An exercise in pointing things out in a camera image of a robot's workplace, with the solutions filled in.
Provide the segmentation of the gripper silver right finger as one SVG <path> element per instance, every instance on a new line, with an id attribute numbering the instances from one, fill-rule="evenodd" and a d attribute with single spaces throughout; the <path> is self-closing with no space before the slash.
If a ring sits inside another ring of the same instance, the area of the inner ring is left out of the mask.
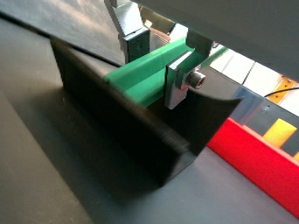
<path id="1" fill-rule="evenodd" d="M 205 79 L 198 69 L 209 56 L 212 40 L 188 30 L 185 45 L 190 50 L 176 57 L 165 68 L 162 95 L 168 109 L 173 109 L 184 100 L 188 88 L 198 89 Z"/>

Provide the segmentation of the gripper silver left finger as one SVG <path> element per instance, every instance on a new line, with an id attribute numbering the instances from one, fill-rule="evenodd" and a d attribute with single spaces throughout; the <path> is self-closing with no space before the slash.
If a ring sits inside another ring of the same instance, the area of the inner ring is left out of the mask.
<path id="1" fill-rule="evenodd" d="M 130 0 L 103 0 L 112 18 L 125 63 L 149 53 L 149 30 L 144 26 L 138 6 Z"/>

